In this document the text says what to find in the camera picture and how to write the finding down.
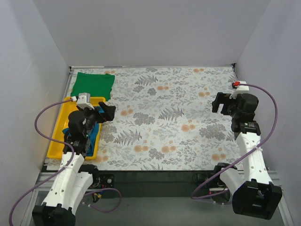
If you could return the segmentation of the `folded green t shirt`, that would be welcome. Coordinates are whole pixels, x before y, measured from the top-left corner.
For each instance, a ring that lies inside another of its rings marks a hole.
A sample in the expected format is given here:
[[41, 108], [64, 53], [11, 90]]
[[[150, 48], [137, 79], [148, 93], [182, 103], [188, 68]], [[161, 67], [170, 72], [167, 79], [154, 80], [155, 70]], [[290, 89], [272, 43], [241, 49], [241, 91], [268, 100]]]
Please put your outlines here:
[[79, 93], [89, 93], [91, 97], [104, 97], [106, 101], [111, 98], [111, 90], [115, 76], [111, 74], [78, 73], [70, 96]]

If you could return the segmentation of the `floral table mat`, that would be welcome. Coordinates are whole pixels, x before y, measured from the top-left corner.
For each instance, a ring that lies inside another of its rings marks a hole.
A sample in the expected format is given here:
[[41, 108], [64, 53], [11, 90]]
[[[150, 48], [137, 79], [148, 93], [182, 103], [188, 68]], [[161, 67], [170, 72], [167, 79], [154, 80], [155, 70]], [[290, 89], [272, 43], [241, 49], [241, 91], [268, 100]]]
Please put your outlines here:
[[211, 106], [218, 92], [232, 92], [231, 67], [74, 69], [68, 93], [79, 73], [115, 75], [115, 118], [91, 161], [98, 169], [212, 170], [240, 157], [231, 117]]

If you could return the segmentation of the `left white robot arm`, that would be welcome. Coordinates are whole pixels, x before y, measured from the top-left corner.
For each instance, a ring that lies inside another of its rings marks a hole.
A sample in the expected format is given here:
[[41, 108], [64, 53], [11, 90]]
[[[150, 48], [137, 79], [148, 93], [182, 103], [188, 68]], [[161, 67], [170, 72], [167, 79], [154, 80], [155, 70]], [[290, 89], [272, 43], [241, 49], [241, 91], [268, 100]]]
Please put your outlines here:
[[41, 205], [36, 205], [32, 218], [37, 226], [73, 226], [81, 199], [94, 181], [96, 167], [87, 170], [81, 166], [90, 146], [90, 135], [95, 126], [112, 121], [116, 107], [99, 102], [78, 104], [68, 116], [68, 129], [64, 134], [64, 149], [58, 174]]

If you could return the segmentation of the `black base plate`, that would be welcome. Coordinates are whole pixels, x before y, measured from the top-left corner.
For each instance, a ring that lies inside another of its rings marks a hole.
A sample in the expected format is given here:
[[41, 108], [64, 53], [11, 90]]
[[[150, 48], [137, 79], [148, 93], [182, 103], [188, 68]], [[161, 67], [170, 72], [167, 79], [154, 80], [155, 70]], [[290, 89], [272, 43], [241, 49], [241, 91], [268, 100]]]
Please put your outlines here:
[[123, 198], [190, 197], [213, 174], [212, 170], [98, 171], [94, 181], [97, 188], [119, 190]]

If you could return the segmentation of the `yellow plastic tray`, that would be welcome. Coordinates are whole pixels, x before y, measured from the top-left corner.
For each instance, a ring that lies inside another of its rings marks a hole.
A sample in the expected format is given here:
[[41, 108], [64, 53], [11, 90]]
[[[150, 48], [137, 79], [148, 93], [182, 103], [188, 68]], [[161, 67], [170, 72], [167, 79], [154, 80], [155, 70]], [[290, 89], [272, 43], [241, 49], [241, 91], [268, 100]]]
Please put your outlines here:
[[[64, 132], [68, 128], [68, 116], [71, 112], [78, 110], [76, 107], [76, 102], [67, 102], [65, 104], [62, 104], [58, 119], [55, 125], [55, 129], [52, 135], [53, 139], [64, 141]], [[98, 152], [98, 144], [100, 140], [100, 133], [101, 133], [101, 124], [96, 124], [94, 131], [92, 132], [92, 135], [89, 137], [92, 139], [90, 149], [88, 150], [88, 153], [85, 157], [85, 160], [95, 160]], [[63, 155], [63, 148], [64, 145], [51, 141], [47, 157], [50, 159], [61, 159]]]

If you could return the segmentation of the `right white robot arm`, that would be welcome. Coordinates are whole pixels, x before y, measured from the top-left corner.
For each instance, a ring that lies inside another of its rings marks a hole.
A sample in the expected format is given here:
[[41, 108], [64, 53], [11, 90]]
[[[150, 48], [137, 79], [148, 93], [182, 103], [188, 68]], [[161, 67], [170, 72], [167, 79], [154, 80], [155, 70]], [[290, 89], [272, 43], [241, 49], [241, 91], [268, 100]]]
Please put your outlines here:
[[252, 94], [217, 93], [212, 102], [212, 111], [232, 117], [231, 129], [235, 135], [241, 155], [244, 177], [241, 178], [235, 166], [219, 175], [232, 196], [232, 208], [236, 214], [262, 218], [272, 218], [281, 198], [282, 190], [273, 184], [264, 163], [262, 150], [257, 147], [261, 141], [259, 124], [254, 120], [258, 98]]

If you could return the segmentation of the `blue t shirt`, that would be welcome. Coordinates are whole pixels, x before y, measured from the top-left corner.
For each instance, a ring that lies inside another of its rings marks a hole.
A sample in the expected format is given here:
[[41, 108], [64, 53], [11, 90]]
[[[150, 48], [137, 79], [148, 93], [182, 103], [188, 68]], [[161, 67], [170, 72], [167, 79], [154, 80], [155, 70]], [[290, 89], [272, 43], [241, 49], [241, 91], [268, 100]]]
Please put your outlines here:
[[85, 108], [69, 114], [68, 128], [63, 130], [64, 142], [72, 145], [76, 154], [83, 157], [93, 156], [102, 119], [101, 113], [101, 107], [95, 107], [92, 110]]

